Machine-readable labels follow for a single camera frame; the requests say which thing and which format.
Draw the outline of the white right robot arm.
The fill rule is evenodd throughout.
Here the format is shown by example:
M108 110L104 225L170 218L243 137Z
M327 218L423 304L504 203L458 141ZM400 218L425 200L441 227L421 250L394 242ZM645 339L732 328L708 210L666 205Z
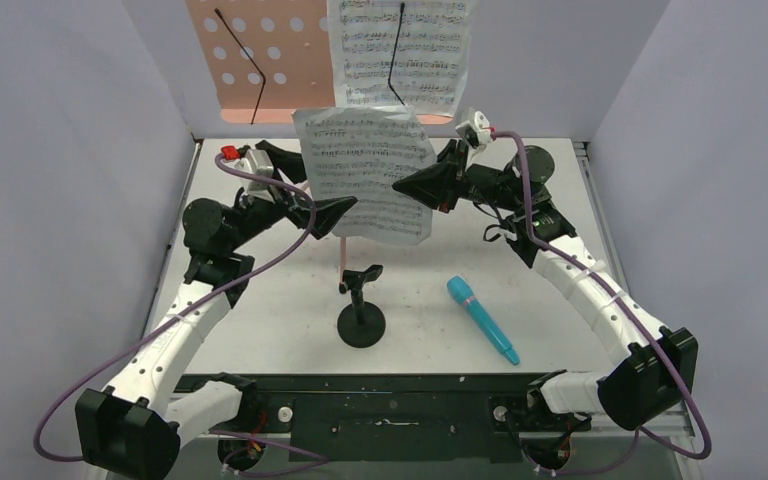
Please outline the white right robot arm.
M587 249L555 207L546 186L555 161L544 148L525 148L532 216L517 157L504 168L472 162L464 141L451 140L434 165L392 187L443 213L467 200L497 216L500 237L533 272L551 283L583 318L608 354L609 373L555 372L536 382L525 402L528 421L548 429L565 413L600 413L636 430L678 404L691 391L698 343L685 328L672 330L641 308Z

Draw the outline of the pink perforated music stand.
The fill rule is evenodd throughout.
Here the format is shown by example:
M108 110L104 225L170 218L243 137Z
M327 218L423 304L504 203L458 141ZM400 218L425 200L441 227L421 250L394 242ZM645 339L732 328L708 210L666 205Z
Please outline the pink perforated music stand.
M299 108L335 105L325 1L188 1L231 125L290 125Z

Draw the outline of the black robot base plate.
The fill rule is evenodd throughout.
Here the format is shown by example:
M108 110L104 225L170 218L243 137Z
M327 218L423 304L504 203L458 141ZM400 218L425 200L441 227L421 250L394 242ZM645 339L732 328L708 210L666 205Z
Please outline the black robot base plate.
M554 468L566 440L605 415L634 431L670 406L653 376L537 374L212 375L139 369L133 393L110 385L75 406L83 457L134 479L162 479L180 450L213 434L241 475L289 437L303 467L334 461L493 463Z

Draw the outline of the white sheet music paper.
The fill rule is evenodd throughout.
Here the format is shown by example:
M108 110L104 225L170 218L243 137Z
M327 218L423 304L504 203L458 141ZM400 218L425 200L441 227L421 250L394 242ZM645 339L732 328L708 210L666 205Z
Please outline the white sheet music paper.
M452 118L468 78L476 1L329 1L338 107L406 105Z
M299 109L293 122L313 198L357 199L332 230L335 236L402 246L430 237L431 209L393 188L436 163L413 108Z

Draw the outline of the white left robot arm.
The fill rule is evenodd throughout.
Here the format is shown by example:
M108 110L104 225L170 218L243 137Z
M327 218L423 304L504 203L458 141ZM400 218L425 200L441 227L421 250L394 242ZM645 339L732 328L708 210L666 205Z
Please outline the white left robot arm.
M242 431L261 421L250 379L218 373L182 398L174 390L262 272L240 248L281 221L303 238L322 238L356 203L353 196L315 200L284 182L264 148L226 146L215 162L241 180L235 202L188 204L182 227L190 260L162 322L121 358L118 374L103 388L82 392L75 405L81 459L129 479L166 477L180 450L216 426Z

